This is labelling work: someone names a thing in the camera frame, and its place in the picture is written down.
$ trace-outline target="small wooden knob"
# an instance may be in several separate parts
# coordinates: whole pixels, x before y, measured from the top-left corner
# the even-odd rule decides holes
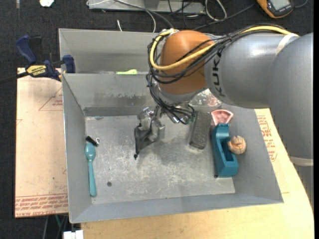
[[[231,137],[230,141],[227,142],[228,149],[234,154],[243,154],[246,150],[246,141],[239,135]]]

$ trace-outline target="teal plastic spoon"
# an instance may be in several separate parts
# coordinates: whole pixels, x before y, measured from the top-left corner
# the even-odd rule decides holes
[[[90,183],[90,195],[92,197],[96,196],[96,186],[95,186],[95,178],[93,171],[93,160],[96,156],[95,146],[87,142],[85,146],[85,156],[89,161],[89,183]]]

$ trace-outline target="pink object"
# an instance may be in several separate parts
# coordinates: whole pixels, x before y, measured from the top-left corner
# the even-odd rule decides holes
[[[211,112],[215,125],[218,123],[229,123],[234,114],[228,110],[214,110]]]

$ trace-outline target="yellow cable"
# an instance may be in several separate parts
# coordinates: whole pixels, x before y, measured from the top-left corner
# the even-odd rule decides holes
[[[289,31],[284,30],[284,29],[279,28],[279,27],[276,27],[276,26],[254,26],[254,27],[251,27],[249,29],[246,29],[245,31],[243,31],[241,33],[246,33],[246,32],[251,32],[251,31],[258,31],[258,30],[271,30],[271,31],[275,31],[275,32],[281,33],[283,35],[291,34]],[[169,35],[169,34],[175,32],[175,31],[176,31],[175,29],[170,29],[170,30],[164,31],[157,38],[155,38],[155,41],[154,41],[154,43],[153,43],[153,45],[151,47],[151,51],[150,51],[150,63],[151,63],[151,65],[154,68],[156,68],[158,70],[161,70],[161,71],[166,71],[166,70],[175,68],[175,67],[180,66],[181,64],[183,64],[183,63],[185,63],[185,62],[187,62],[187,61],[189,61],[189,60],[191,60],[191,59],[193,59],[193,58],[195,58],[197,56],[200,56],[200,55],[204,54],[207,50],[209,50],[211,47],[213,47],[215,45],[215,43],[213,43],[213,44],[211,44],[211,45],[209,45],[209,46],[207,46],[207,47],[205,47],[205,48],[203,48],[203,49],[201,49],[201,50],[199,50],[199,51],[197,51],[197,52],[195,52],[195,53],[193,53],[193,54],[191,54],[191,55],[183,58],[182,60],[179,60],[178,62],[173,63],[171,65],[159,66],[153,60],[155,48],[156,48],[156,46],[158,44],[158,41],[162,37],[164,37],[166,35]]]

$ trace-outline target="gray sponge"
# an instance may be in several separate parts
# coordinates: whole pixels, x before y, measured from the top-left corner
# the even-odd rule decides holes
[[[207,144],[212,116],[210,113],[196,112],[196,119],[191,130],[189,145],[204,149]]]

